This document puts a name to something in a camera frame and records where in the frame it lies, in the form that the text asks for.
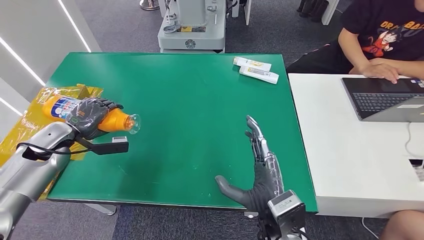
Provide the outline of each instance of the green table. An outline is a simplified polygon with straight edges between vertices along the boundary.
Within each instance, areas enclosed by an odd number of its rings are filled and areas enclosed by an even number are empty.
[[[282,56],[245,55],[272,64],[270,84],[239,74],[240,54],[70,53],[51,87],[104,88],[103,97],[141,116],[141,130],[125,135],[129,152],[71,161],[48,198],[82,203],[129,203],[243,209],[223,196],[216,175],[252,187],[253,154],[244,131],[254,117],[276,153],[285,189],[293,189],[309,212],[317,211],[290,86]]]

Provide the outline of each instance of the person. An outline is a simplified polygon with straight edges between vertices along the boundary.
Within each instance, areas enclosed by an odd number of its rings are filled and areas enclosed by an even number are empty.
[[[287,73],[424,80],[424,0],[356,0],[338,40],[303,55]]]
[[[405,210],[395,213],[388,221],[380,240],[423,240],[424,213]]]

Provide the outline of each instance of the laptop keyboard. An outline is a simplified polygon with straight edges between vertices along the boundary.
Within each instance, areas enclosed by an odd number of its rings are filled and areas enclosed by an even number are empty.
[[[424,94],[353,93],[357,106],[364,112],[380,112],[412,97],[424,97]]]

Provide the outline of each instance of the white wall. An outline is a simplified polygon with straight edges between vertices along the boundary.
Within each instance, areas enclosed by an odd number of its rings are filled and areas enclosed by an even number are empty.
[[[13,104],[13,107],[20,113],[28,108],[30,103],[22,97],[17,91],[15,91],[10,85],[8,85],[3,79],[0,78],[0,97]],[[0,102],[0,142],[9,133],[15,123],[19,120],[19,116],[16,112],[11,110],[9,107]]]
[[[69,52],[87,52],[60,0],[0,0],[0,37],[47,82]],[[92,52],[100,52],[74,0],[62,0]],[[31,101],[42,87],[0,45],[0,78]]]

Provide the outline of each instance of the robotic arm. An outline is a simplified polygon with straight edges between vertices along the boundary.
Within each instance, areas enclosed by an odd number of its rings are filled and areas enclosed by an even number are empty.
[[[102,155],[128,151],[128,142],[121,139],[101,144],[84,139],[107,133],[98,130],[97,125],[114,108],[123,107],[106,99],[86,98],[66,122],[50,123],[28,141],[17,145],[16,152],[0,169],[0,240],[10,239],[27,207],[37,201],[56,174],[65,169],[71,154],[93,151]],[[75,142],[87,149],[71,152],[70,147]]]
[[[292,190],[284,192],[277,157],[272,153],[258,123],[247,116],[246,131],[254,156],[254,183],[250,190],[230,185],[223,176],[215,180],[220,191],[230,199],[258,212],[259,240],[302,239],[300,229],[305,226],[305,204]]]

